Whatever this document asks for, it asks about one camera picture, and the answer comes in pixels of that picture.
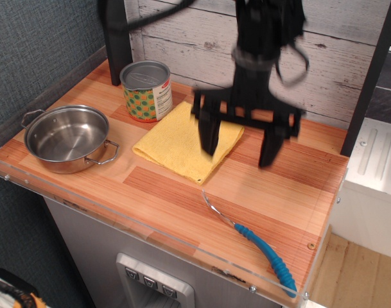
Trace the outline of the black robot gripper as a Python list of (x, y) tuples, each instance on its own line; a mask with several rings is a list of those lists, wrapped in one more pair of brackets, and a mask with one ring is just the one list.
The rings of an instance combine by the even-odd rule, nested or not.
[(192, 113), (198, 119), (201, 147), (208, 155), (216, 151), (221, 121), (265, 129), (261, 168), (273, 164), (284, 138), (298, 136), (303, 110), (270, 92), (270, 75), (270, 69), (253, 71), (236, 65), (232, 86), (195, 91)]

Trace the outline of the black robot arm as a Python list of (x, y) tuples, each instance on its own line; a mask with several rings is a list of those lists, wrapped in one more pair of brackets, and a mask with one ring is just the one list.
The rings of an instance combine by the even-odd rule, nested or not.
[(192, 113), (209, 155), (216, 151), (222, 121), (262, 129), (259, 167), (268, 167), (284, 140), (299, 134), (303, 110), (276, 98), (269, 81), (272, 69), (279, 68), (281, 48), (295, 47), (306, 19), (301, 1), (236, 1), (236, 20), (233, 84), (196, 90)]

